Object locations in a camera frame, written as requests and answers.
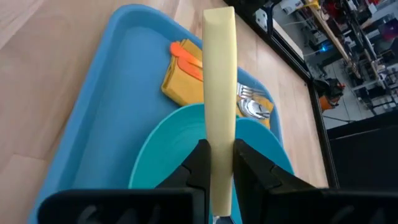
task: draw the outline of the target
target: yellow napkin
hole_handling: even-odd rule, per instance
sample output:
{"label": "yellow napkin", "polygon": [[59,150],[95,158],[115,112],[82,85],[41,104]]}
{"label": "yellow napkin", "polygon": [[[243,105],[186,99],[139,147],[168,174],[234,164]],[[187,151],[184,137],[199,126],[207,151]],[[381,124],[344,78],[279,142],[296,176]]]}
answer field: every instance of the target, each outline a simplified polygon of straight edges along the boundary
{"label": "yellow napkin", "polygon": [[[202,61],[201,50],[194,43],[185,39],[182,40],[180,44],[186,51]],[[177,59],[173,55],[162,84],[162,92],[180,106],[203,102],[203,82],[181,70],[177,65]],[[254,100],[267,108],[269,112],[272,112],[274,109],[274,105],[267,98],[256,96]],[[236,114],[239,117],[243,116],[238,106],[236,106]],[[259,121],[268,129],[270,128],[269,119]]]}

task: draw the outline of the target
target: silver spoon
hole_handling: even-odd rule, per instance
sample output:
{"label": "silver spoon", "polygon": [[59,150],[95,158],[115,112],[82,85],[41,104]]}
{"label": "silver spoon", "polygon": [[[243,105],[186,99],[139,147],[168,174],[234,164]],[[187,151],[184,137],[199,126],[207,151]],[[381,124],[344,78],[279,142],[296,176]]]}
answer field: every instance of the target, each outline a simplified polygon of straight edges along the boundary
{"label": "silver spoon", "polygon": [[238,102],[238,108],[243,115],[250,118],[266,119],[270,117],[270,112],[260,103],[253,99],[245,98]]}

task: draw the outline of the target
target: blue tray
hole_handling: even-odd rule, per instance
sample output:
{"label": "blue tray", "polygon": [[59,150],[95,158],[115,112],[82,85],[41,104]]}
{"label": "blue tray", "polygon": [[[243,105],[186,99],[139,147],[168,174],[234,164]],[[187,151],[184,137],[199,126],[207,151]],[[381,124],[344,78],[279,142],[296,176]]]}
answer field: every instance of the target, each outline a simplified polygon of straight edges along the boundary
{"label": "blue tray", "polygon": [[[169,45],[182,39],[201,47],[200,39],[153,8],[123,6],[112,15],[29,223],[37,222],[40,203],[60,190],[128,187],[146,137],[178,108],[160,86],[170,62]],[[266,91],[240,68],[238,81]],[[282,143],[276,108],[271,131]]]}

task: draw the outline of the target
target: white wall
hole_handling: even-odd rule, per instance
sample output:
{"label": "white wall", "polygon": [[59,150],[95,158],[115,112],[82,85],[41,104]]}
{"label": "white wall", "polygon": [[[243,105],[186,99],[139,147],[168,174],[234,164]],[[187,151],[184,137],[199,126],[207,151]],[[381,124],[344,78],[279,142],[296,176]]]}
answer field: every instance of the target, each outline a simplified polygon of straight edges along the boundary
{"label": "white wall", "polygon": [[373,14],[371,20],[372,21],[376,21],[376,20],[378,20],[378,19],[382,18],[383,16],[386,16],[386,15],[388,15],[390,13],[394,13],[395,17],[398,18],[398,1],[388,5],[387,7],[382,8],[380,10],[377,10]]}

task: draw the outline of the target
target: teal plate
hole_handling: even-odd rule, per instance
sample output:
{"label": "teal plate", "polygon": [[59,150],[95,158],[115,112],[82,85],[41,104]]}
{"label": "teal plate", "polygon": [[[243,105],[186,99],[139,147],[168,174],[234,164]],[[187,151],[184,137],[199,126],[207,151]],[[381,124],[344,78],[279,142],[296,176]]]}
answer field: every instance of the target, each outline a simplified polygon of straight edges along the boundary
{"label": "teal plate", "polygon": [[[184,106],[163,119],[149,134],[134,164],[129,188],[153,189],[167,178],[192,152],[200,139],[206,138],[203,103]],[[236,120],[236,138],[293,174],[293,168],[276,137],[251,118]],[[242,223],[233,186],[231,218]]]}

